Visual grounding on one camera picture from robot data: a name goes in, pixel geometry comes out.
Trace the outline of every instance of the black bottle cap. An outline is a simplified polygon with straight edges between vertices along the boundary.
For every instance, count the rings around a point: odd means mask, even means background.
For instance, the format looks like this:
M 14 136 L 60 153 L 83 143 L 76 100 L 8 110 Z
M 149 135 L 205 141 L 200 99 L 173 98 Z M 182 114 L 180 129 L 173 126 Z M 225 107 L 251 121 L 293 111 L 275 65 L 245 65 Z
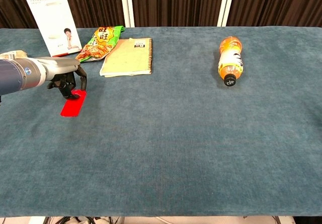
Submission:
M 232 87 L 233 85 L 236 84 L 236 76 L 233 74 L 228 74 L 225 76 L 223 82 L 225 83 L 226 86 Z

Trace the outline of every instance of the cable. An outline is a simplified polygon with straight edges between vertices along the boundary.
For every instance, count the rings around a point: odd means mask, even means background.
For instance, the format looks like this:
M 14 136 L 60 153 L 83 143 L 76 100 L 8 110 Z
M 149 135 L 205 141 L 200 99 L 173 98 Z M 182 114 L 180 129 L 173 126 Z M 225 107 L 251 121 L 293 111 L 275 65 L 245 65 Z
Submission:
M 53 217 L 49 216 L 46 224 L 51 224 L 53 221 Z
M 49 221 L 50 221 L 50 216 L 46 216 L 42 224 L 49 224 Z
M 64 217 L 62 217 L 60 220 L 58 220 L 57 222 L 56 222 L 56 224 L 64 224 L 64 223 L 66 223 L 67 221 L 69 221 L 70 220 L 70 216 L 64 216 Z
M 114 223 L 114 224 L 116 224 L 116 223 L 117 223 L 117 221 L 119 220 L 119 218 L 120 218 L 120 217 L 118 217 L 118 218 L 116 219 L 116 221 L 115 221 L 115 223 Z
M 95 224 L 95 221 L 93 218 L 91 218 L 90 216 L 86 216 L 86 218 L 90 220 L 90 224 Z
M 77 216 L 74 216 L 77 222 L 81 222 L 80 219 Z
M 51 217 L 50 224 L 54 224 L 54 221 L 55 221 L 55 217 L 54 217 L 54 216 L 52 216 L 52 217 Z
M 158 217 L 158 216 L 156 216 L 155 218 L 156 218 L 156 219 L 158 219 L 158 220 L 160 220 L 160 221 L 162 221 L 163 223 L 166 223 L 166 224 L 174 224 L 174 223 L 169 222 L 169 221 L 167 221 L 167 220 L 164 220 L 163 218 Z
M 276 224 L 281 224 L 281 221 L 278 216 L 272 216 Z

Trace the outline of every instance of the cardboard box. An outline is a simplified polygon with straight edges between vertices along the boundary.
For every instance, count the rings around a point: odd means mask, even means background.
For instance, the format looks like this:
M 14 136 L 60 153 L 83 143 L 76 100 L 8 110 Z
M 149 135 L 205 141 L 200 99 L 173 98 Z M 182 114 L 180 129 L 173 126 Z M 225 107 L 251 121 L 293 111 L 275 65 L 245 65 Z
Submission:
M 27 0 L 50 56 L 82 49 L 67 0 Z

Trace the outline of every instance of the chip bag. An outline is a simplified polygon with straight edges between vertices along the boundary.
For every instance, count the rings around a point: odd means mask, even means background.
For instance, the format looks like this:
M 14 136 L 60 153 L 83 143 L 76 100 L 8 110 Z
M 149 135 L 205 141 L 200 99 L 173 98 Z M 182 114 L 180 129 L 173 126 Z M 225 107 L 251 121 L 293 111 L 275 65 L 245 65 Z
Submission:
M 124 30 L 123 26 L 99 27 L 76 59 L 80 62 L 103 59 L 116 46 Z

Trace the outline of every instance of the notebook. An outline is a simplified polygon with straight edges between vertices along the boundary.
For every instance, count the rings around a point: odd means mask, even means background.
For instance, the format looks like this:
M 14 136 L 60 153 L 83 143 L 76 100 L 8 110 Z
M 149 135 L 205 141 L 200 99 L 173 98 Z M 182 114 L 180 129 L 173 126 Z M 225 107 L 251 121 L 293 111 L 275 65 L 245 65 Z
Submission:
M 119 39 L 105 57 L 100 75 L 105 77 L 151 74 L 152 39 Z

